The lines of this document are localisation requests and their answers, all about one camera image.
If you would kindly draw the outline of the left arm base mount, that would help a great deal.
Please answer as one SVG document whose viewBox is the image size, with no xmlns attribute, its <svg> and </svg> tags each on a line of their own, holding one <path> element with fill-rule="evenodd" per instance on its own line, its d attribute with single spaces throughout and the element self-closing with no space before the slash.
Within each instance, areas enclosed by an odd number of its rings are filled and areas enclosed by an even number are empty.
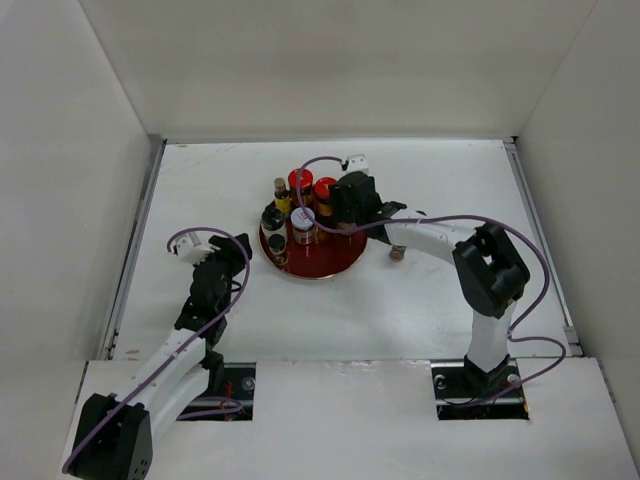
<svg viewBox="0 0 640 480">
<path fill-rule="evenodd" d="M 179 415 L 179 421 L 251 421 L 256 391 L 255 363 L 226 363 L 209 387 Z"/>
</svg>

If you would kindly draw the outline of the clear bottle black pump cap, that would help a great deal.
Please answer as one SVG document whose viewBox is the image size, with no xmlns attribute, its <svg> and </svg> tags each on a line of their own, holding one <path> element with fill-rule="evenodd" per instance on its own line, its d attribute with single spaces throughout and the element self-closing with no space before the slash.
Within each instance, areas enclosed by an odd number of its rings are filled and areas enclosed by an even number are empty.
<svg viewBox="0 0 640 480">
<path fill-rule="evenodd" d="M 280 235 L 288 241 L 287 218 L 285 214 L 273 205 L 267 205 L 260 218 L 261 232 L 268 241 L 274 235 Z"/>
</svg>

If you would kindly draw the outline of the brown spice bottle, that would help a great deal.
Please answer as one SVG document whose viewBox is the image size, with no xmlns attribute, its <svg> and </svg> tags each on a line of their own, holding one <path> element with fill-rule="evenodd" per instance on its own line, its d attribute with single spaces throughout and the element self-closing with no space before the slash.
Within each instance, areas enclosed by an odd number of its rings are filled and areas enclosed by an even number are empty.
<svg viewBox="0 0 640 480">
<path fill-rule="evenodd" d="M 394 262 L 401 262 L 405 257 L 406 250 L 406 246 L 392 245 L 389 251 L 389 258 Z"/>
</svg>

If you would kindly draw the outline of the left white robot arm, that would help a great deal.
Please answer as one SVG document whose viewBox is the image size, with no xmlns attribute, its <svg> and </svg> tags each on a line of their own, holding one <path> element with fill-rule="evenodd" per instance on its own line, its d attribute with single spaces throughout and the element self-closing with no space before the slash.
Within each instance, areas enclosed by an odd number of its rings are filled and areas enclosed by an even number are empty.
<svg viewBox="0 0 640 480">
<path fill-rule="evenodd" d="M 167 249 L 192 266 L 189 294 L 162 346 L 123 385 L 92 394 L 80 411 L 61 471 L 77 479 L 144 479 L 154 446 L 198 396 L 224 387 L 224 360 L 215 350 L 226 317 L 247 287 L 252 249 L 247 234 L 209 227 L 175 233 Z"/>
</svg>

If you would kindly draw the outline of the small black cap spice jar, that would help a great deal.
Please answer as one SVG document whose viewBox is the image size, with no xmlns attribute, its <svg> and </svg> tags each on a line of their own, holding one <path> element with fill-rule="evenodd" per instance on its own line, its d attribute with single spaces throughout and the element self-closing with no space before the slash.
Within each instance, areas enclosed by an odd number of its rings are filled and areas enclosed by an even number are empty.
<svg viewBox="0 0 640 480">
<path fill-rule="evenodd" d="M 288 262 L 287 239 L 281 234 L 271 235 L 268 239 L 268 247 L 274 264 L 284 267 Z"/>
</svg>

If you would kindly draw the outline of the small yellow label oil bottle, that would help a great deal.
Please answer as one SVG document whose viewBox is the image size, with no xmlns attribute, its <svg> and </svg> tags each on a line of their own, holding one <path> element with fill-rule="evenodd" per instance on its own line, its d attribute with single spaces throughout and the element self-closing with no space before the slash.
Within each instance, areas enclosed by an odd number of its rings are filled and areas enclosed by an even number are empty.
<svg viewBox="0 0 640 480">
<path fill-rule="evenodd" d="M 275 207 L 280 210 L 286 218 L 290 217 L 292 212 L 292 202 L 287 183 L 282 177 L 274 180 L 274 203 Z"/>
</svg>

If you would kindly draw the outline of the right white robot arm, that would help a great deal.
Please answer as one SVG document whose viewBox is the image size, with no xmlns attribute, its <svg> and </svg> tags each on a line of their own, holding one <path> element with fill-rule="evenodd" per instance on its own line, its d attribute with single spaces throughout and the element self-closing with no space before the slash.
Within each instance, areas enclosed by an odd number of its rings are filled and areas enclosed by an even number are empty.
<svg viewBox="0 0 640 480">
<path fill-rule="evenodd" d="M 509 361 L 507 331 L 530 280 L 524 260 L 504 229 L 485 223 L 474 229 L 431 222 L 406 205 L 381 200 L 374 178 L 354 172 L 328 187 L 334 221 L 366 228 L 368 237 L 414 249 L 451 264 L 473 312 L 464 384 L 473 394 L 489 394 Z"/>
</svg>

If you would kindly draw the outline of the white lid sauce jar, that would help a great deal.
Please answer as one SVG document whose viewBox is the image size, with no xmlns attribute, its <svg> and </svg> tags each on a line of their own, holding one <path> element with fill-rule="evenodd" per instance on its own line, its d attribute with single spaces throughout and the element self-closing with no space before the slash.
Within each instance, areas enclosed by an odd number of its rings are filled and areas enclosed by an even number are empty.
<svg viewBox="0 0 640 480">
<path fill-rule="evenodd" d="M 311 245 L 315 242 L 315 213 L 309 208 L 298 207 L 290 215 L 294 241 L 299 245 Z"/>
</svg>

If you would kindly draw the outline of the red lid chili sauce jar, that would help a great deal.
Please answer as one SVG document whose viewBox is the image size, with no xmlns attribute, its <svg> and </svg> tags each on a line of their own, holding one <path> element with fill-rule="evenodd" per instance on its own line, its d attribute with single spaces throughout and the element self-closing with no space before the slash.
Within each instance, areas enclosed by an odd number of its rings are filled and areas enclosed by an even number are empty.
<svg viewBox="0 0 640 480">
<path fill-rule="evenodd" d="M 293 169 L 287 177 L 291 204 L 294 208 L 301 205 L 313 207 L 314 176 L 308 169 Z"/>
</svg>

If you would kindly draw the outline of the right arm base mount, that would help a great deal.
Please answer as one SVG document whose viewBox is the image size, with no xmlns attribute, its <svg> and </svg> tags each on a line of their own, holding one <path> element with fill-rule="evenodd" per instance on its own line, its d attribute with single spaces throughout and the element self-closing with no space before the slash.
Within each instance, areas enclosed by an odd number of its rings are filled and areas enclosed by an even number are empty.
<svg viewBox="0 0 640 480">
<path fill-rule="evenodd" d="M 529 419 L 523 390 L 511 389 L 520 381 L 520 371 L 514 360 L 488 385 L 472 380 L 462 362 L 432 363 L 431 375 L 439 420 Z"/>
</svg>

